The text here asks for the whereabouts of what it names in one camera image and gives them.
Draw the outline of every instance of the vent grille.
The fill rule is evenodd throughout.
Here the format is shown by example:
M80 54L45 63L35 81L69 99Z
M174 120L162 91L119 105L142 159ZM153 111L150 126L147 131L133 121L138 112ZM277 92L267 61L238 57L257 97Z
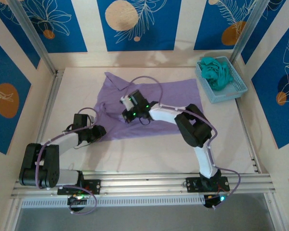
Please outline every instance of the vent grille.
M193 196L143 196L143 197L100 197L97 198L98 207L118 206L156 206L156 205L203 205L203 195ZM95 200L89 198L79 206L94 206ZM25 199L22 208L61 208L67 207L67 198Z

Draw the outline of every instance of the plastic basket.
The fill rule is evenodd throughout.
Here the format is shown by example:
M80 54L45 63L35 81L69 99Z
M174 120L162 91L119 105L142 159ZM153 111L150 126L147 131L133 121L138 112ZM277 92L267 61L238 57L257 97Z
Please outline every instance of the plastic basket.
M234 80L228 83L223 90L212 90L208 81L201 75L201 68L200 68L201 61L198 61L196 65L196 74L210 102L217 103L241 97L241 95L244 92L247 92L247 87L243 82L243 80L241 79L241 77L239 76L239 74L237 73L237 71L235 70L235 68L232 66L228 58L225 56L216 57L215 59L220 63L227 62L229 72Z

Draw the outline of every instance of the aluminum rail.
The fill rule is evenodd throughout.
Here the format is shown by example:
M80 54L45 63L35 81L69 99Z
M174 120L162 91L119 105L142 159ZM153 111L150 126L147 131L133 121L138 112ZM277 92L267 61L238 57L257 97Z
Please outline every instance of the aluminum rail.
M84 178L101 180L99 196L174 196L202 195L215 193L188 193L185 183L187 177L199 177L198 174L108 174L84 171ZM228 177L230 190L238 181L235 174L223 174ZM275 188L269 174L242 174L241 184L235 193L274 193ZM57 188L39 190L36 187L15 184L12 198L54 198Z

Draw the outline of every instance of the metal pole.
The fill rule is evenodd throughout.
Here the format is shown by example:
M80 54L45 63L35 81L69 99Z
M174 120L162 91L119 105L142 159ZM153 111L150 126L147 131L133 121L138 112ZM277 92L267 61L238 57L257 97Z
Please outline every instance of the metal pole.
M31 21L27 16L24 8L22 7L21 2L18 0L6 0L6 1L15 18L17 19L19 25L22 27L28 39L32 43L34 49L37 51L41 59L45 62L47 68L53 74L53 77L55 77L56 74L55 67L48 55L48 52L42 40L40 39L38 33L36 32L34 26L31 24Z
M248 18L246 25L236 42L229 61L233 64L241 54L270 0L254 0L257 4Z

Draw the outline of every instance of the white table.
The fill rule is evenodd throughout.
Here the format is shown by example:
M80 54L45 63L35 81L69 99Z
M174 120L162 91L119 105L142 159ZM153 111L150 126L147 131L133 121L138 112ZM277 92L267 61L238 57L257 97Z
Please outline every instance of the white table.
M196 77L194 68L66 68L44 140L58 135L71 124L74 113L80 108L96 104L106 71L128 81L137 76L152 76L160 82ZM150 80L140 79L135 83L148 82ZM219 132L212 143L216 164L240 173L253 173L236 102L211 104L201 84L197 83L204 115ZM115 172L199 172L196 155L181 134L104 141L78 150L70 149L60 157L60 168Z

